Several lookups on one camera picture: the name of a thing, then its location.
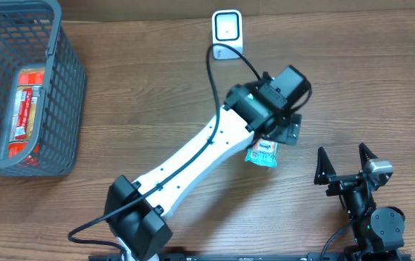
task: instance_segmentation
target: basket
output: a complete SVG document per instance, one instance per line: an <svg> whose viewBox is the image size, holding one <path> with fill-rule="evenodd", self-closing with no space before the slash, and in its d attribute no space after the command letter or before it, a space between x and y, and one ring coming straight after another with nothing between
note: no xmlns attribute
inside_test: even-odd
<svg viewBox="0 0 415 261"><path fill-rule="evenodd" d="M55 0L0 1L0 175L61 175L76 162L87 76ZM30 140L9 157L19 71L45 68Z"/></svg>

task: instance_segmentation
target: snack package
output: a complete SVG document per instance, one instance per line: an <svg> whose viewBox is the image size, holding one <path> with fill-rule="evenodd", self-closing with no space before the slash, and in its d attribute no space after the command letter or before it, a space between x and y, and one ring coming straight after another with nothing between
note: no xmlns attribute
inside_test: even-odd
<svg viewBox="0 0 415 261"><path fill-rule="evenodd" d="M20 71L17 92L12 113L12 126L9 136L8 157L13 157L27 146L32 136L35 122L36 103L43 84L44 68ZM31 156L24 159L29 164L36 162Z"/></svg>
<svg viewBox="0 0 415 261"><path fill-rule="evenodd" d="M278 143L259 139L252 148L248 149L246 162L252 162L259 166L277 167Z"/></svg>

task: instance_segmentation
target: table top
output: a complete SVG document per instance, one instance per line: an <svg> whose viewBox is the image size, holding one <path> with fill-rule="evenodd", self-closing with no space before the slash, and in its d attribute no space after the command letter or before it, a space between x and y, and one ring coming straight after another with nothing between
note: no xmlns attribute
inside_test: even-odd
<svg viewBox="0 0 415 261"><path fill-rule="evenodd" d="M50 178L0 177L0 260L86 260L115 252L68 242L102 214L109 185L161 164L214 114L206 76L210 19L64 24L88 72L75 170ZM358 144L394 166L374 192L406 214L415 258L415 10L244 17L244 54L259 71L294 65L313 85L297 146L278 167L236 154L200 183L168 222L168 247L201 254L321 251L348 222L336 197L313 184L324 146L339 175L360 168ZM240 60L213 61L220 97L253 80ZM112 240L106 224L79 234ZM352 244L351 233L330 250Z"/></svg>

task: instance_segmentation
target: wooden surface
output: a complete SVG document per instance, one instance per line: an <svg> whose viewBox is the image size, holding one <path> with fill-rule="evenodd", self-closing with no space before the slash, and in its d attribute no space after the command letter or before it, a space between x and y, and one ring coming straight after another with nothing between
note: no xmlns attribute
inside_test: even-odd
<svg viewBox="0 0 415 261"><path fill-rule="evenodd" d="M220 9L244 16L308 12L415 9L415 0L58 0L73 21L139 21L207 18Z"/></svg>
<svg viewBox="0 0 415 261"><path fill-rule="evenodd" d="M287 14L244 19L245 55L257 70L295 65L313 83L297 146L281 146L278 168L218 167L169 221L168 247L203 254L320 251L347 215L313 185L324 146L340 175L359 167L357 145L394 165L374 193L378 207L406 214L404 252L415 259L415 10ZM69 24L88 71L75 171L61 178L0 177L0 260L85 260L114 251L67 241L103 212L108 186L136 178L189 141L214 114L204 57L210 19ZM241 61L213 62L221 97L252 80ZM80 234L112 239L101 224ZM331 249L352 244L348 233Z"/></svg>

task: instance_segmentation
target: blue snack bag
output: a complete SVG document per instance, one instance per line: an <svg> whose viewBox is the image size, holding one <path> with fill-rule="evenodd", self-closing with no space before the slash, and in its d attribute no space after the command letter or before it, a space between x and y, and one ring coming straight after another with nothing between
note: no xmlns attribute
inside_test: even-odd
<svg viewBox="0 0 415 261"><path fill-rule="evenodd" d="M252 148L248 149L245 162L252 162L259 166L277 167L278 143L259 139Z"/></svg>

